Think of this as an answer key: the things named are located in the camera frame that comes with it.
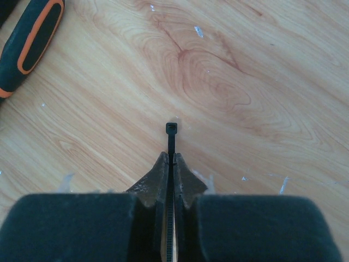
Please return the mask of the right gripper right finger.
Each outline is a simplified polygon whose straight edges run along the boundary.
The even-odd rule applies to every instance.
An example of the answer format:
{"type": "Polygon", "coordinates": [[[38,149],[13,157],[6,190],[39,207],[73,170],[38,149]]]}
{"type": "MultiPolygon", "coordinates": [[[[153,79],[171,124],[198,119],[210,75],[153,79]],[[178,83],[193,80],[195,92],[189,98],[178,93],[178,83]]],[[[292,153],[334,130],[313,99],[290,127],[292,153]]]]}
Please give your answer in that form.
{"type": "Polygon", "coordinates": [[[342,261],[310,199],[208,194],[181,154],[173,163],[179,261],[342,261]]]}

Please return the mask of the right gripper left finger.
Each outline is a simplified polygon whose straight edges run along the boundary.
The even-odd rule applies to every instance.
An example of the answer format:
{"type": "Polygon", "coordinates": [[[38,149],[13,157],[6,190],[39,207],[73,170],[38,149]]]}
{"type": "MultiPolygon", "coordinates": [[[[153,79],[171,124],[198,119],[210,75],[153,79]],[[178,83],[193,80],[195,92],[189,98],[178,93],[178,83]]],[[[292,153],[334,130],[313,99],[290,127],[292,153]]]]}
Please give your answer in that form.
{"type": "Polygon", "coordinates": [[[123,193],[21,197],[1,226],[1,261],[161,261],[169,157],[123,193]]]}

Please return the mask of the black zip tie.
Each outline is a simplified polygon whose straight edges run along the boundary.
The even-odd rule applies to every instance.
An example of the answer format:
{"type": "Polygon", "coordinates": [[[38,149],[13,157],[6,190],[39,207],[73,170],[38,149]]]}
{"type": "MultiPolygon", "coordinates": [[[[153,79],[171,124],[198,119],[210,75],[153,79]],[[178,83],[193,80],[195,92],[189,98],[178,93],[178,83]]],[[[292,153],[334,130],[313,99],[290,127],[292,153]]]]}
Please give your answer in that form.
{"type": "Polygon", "coordinates": [[[174,218],[174,182],[173,182],[173,156],[175,153],[175,136],[177,123],[166,124],[168,135],[167,151],[169,156],[169,173],[167,182],[167,216],[166,216],[166,261],[173,261],[173,218],[174,218]]]}

